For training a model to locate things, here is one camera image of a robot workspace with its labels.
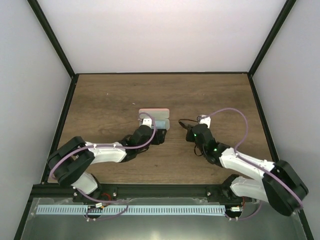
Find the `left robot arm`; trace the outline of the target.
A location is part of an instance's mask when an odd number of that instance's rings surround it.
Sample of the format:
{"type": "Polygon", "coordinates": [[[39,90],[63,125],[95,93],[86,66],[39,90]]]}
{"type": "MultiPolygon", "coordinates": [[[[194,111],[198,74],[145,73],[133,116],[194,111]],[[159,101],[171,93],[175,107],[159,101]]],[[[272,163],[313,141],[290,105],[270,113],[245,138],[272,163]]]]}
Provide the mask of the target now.
{"type": "Polygon", "coordinates": [[[87,168],[99,163],[125,163],[165,141],[167,129],[157,126],[140,125],[133,134],[110,144],[93,144],[75,136],[52,153],[47,164],[49,176],[57,180],[61,187],[73,187],[91,202],[102,196],[102,187],[97,178],[87,168]]]}

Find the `light blue cleaning cloth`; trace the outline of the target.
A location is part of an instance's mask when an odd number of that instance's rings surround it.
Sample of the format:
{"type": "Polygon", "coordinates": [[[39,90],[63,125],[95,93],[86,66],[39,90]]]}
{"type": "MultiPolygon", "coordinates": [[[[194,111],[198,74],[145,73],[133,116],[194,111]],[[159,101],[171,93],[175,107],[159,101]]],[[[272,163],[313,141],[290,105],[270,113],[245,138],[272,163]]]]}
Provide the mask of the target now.
{"type": "Polygon", "coordinates": [[[156,120],[155,127],[157,129],[166,129],[166,121],[165,120],[156,120]]]}

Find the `pink glasses case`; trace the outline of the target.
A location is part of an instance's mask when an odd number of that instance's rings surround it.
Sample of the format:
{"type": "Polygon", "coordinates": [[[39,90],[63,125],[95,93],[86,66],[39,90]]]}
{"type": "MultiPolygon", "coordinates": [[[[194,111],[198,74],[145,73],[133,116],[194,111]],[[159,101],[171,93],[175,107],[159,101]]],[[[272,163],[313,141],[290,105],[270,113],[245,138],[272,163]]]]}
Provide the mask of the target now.
{"type": "Polygon", "coordinates": [[[161,130],[170,129],[170,120],[169,120],[170,110],[168,108],[141,108],[138,111],[138,114],[139,114],[139,120],[144,118],[151,118],[154,123],[153,128],[156,128],[155,121],[161,120],[166,122],[166,129],[161,129],[161,130]]]}

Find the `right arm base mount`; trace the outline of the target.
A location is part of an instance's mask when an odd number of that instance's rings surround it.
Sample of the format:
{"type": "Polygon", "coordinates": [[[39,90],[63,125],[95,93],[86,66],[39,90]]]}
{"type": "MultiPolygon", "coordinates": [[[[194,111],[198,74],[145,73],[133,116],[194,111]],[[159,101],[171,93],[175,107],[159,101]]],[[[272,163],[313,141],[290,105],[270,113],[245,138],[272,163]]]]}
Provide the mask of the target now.
{"type": "Polygon", "coordinates": [[[235,195],[229,186],[223,184],[210,184],[205,186],[205,195],[209,202],[218,202],[221,205],[241,204],[243,198],[235,195]]]}

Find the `black sunglasses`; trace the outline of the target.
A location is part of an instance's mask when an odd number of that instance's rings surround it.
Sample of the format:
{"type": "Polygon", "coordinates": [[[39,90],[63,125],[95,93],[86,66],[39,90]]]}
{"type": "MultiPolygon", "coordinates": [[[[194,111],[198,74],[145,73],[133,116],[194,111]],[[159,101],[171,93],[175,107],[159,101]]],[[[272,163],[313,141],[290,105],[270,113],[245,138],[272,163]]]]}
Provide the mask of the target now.
{"type": "Polygon", "coordinates": [[[192,119],[179,119],[178,123],[183,129],[187,131],[190,131],[194,126],[199,124],[198,121],[192,119]]]}

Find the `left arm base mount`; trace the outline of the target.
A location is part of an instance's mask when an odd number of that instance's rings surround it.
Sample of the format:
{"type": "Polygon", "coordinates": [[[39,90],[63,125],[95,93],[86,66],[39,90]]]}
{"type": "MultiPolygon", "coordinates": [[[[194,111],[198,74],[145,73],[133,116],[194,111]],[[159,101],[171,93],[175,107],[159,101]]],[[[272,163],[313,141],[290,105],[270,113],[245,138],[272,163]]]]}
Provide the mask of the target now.
{"type": "Polygon", "coordinates": [[[103,204],[111,204],[111,203],[117,202],[111,195],[103,191],[103,188],[101,185],[98,185],[98,187],[91,193],[85,193],[84,191],[74,186],[72,188],[76,193],[75,198],[82,202],[103,203],[103,204]]]}

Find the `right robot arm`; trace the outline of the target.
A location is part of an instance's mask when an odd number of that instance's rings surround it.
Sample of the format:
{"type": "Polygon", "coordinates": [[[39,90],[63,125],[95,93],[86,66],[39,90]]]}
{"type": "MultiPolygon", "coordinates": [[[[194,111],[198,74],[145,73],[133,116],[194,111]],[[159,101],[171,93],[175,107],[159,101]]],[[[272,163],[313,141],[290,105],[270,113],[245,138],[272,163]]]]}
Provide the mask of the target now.
{"type": "Polygon", "coordinates": [[[248,197],[264,201],[283,216],[290,216],[302,206],[309,190],[288,162],[260,160],[237,152],[216,141],[204,123],[188,125],[186,129],[186,141],[194,143],[210,164],[242,174],[227,179],[230,184],[222,188],[225,200],[248,197]]]}

